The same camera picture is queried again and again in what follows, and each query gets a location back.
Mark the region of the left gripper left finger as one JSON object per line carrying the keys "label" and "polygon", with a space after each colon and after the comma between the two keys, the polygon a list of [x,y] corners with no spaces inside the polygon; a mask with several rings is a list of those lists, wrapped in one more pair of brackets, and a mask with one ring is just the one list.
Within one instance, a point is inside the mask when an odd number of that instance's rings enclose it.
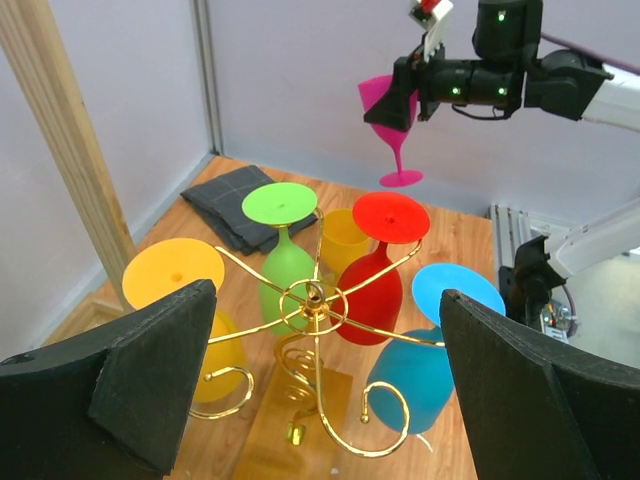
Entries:
{"label": "left gripper left finger", "polygon": [[216,308],[197,280],[1,363],[4,479],[162,479],[184,435]]}

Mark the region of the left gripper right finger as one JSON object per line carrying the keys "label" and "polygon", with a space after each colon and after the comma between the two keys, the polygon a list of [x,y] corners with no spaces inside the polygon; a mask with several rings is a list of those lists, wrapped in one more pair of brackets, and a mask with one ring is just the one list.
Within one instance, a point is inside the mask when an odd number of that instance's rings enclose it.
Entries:
{"label": "left gripper right finger", "polygon": [[441,328],[480,479],[636,479],[639,371],[447,290]]}

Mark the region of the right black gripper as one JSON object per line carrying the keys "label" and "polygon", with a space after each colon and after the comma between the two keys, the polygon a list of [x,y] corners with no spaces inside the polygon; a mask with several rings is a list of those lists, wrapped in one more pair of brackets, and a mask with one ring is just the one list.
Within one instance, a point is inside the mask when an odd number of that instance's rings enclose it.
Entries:
{"label": "right black gripper", "polygon": [[490,106],[506,120],[520,108],[520,71],[509,63],[433,58],[426,62],[399,57],[391,75],[362,83],[363,119],[399,132],[413,123],[418,100],[420,121],[442,104],[456,111],[469,105]]}

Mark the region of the pink wine glass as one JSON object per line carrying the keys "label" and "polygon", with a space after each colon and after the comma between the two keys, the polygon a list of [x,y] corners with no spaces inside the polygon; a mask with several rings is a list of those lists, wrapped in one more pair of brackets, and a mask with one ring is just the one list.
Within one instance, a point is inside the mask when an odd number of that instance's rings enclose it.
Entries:
{"label": "pink wine glass", "polygon": [[[392,82],[391,75],[372,77],[358,84],[358,91],[363,109],[368,111],[387,92]],[[385,188],[402,188],[414,185],[423,179],[419,170],[407,170],[402,165],[402,146],[409,132],[401,132],[382,125],[372,124],[376,135],[392,150],[395,158],[396,170],[382,176],[379,184]]]}

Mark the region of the blue wine glass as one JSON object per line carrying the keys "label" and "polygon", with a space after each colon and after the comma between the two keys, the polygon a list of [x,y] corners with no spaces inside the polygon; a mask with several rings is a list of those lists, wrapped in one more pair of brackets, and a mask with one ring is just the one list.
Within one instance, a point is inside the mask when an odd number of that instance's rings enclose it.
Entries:
{"label": "blue wine glass", "polygon": [[[407,336],[441,342],[440,301],[444,291],[454,289],[503,314],[505,304],[499,291],[479,273],[451,263],[428,265],[412,281],[412,297],[420,312],[435,327],[407,331]],[[447,351],[443,348],[393,340],[385,346],[367,381],[382,381],[405,398],[410,435],[428,431],[449,401],[454,380]]]}

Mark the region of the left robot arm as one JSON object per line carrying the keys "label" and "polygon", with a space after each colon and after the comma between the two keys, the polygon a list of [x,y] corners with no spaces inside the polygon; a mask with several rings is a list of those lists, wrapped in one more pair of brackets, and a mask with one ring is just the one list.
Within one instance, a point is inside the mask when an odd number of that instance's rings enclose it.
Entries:
{"label": "left robot arm", "polygon": [[[635,479],[639,372],[538,332],[553,289],[628,250],[632,206],[522,244],[498,287],[453,264],[414,278],[482,479]],[[1,365],[1,475],[159,479],[176,462],[216,307],[198,277],[137,313]]]}

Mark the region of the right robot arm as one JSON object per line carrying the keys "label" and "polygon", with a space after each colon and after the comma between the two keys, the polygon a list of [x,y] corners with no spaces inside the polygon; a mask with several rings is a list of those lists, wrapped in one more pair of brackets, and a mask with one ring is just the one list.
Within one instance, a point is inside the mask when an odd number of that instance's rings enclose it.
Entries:
{"label": "right robot arm", "polygon": [[409,14],[425,31],[422,42],[395,61],[391,84],[366,108],[365,122],[406,132],[449,104],[459,114],[470,105],[489,106],[493,121],[525,107],[638,130],[639,73],[569,44],[540,57],[542,2],[479,2],[473,59],[445,54],[452,12],[449,1],[412,2]]}

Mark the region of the orange yellow wine glass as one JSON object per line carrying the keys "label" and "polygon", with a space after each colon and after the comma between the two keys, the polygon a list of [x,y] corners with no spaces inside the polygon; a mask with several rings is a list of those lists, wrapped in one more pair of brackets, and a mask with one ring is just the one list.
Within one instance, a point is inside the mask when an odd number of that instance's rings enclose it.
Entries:
{"label": "orange yellow wine glass", "polygon": [[[155,243],[136,255],[125,269],[122,288],[128,303],[139,310],[196,280],[211,280],[219,289],[224,276],[223,259],[213,246],[193,238],[173,238]],[[210,338],[237,331],[231,316],[216,307]],[[209,345],[194,402],[211,403],[231,394],[243,381],[241,373],[204,380],[205,374],[231,366],[247,367],[240,339]]]}

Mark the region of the red wine glass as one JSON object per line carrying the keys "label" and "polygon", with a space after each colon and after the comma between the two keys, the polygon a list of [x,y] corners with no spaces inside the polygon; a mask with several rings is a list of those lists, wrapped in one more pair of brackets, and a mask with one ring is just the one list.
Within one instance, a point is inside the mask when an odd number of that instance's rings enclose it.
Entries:
{"label": "red wine glass", "polygon": [[427,211],[410,197],[395,192],[373,192],[359,198],[353,207],[356,225],[376,240],[376,249],[352,264],[342,273],[338,288],[346,293],[346,301],[336,299],[331,310],[347,318],[379,330],[393,332],[403,301],[400,275],[393,269],[370,284],[350,293],[354,287],[392,265],[387,250],[390,245],[417,242],[428,233]]}

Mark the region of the amber rack base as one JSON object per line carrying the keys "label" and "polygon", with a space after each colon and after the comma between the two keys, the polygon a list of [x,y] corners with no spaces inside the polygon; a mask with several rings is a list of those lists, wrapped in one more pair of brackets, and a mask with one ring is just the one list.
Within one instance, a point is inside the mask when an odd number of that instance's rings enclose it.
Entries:
{"label": "amber rack base", "polygon": [[274,368],[265,395],[236,464],[235,479],[335,479],[338,445],[324,430],[318,414],[302,420],[298,445],[288,440],[294,414],[306,404],[293,401],[293,379]]}

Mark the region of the green wine glass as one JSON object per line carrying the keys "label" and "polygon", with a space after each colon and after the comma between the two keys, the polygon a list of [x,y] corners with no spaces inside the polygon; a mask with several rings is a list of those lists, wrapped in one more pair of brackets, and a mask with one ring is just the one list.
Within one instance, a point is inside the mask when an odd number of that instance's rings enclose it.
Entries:
{"label": "green wine glass", "polygon": [[[313,214],[317,203],[317,196],[312,189],[293,182],[259,187],[243,200],[242,210],[249,219],[278,227],[277,244],[266,256],[260,273],[282,289],[313,276],[314,259],[292,241],[289,227],[307,220],[313,224],[317,219]],[[260,306],[265,324],[280,319],[280,295],[279,291],[259,282]]]}

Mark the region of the grey folded cloth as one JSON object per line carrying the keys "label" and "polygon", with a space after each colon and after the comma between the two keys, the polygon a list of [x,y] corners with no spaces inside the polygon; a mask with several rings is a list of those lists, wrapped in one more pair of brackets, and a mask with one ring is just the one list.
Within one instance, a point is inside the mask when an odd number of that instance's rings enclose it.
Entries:
{"label": "grey folded cloth", "polygon": [[278,232],[250,220],[242,202],[254,190],[274,183],[258,166],[249,165],[190,187],[181,197],[227,248],[245,256],[268,254],[278,243]]}

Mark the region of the wooden frame base bar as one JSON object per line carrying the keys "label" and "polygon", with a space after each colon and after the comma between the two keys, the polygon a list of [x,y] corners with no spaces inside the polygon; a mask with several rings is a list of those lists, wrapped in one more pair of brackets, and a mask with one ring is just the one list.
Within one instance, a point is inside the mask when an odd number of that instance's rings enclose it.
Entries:
{"label": "wooden frame base bar", "polygon": [[44,346],[60,342],[125,315],[122,306],[97,293],[87,295],[46,338]]}

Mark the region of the wooden frame post centre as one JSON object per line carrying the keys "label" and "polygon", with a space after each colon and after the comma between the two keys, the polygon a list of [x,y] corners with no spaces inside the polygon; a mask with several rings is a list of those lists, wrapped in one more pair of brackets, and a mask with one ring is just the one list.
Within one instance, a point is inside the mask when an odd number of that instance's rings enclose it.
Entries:
{"label": "wooden frame post centre", "polygon": [[134,242],[49,3],[3,1],[1,46],[120,304],[129,313],[122,276],[135,255]]}

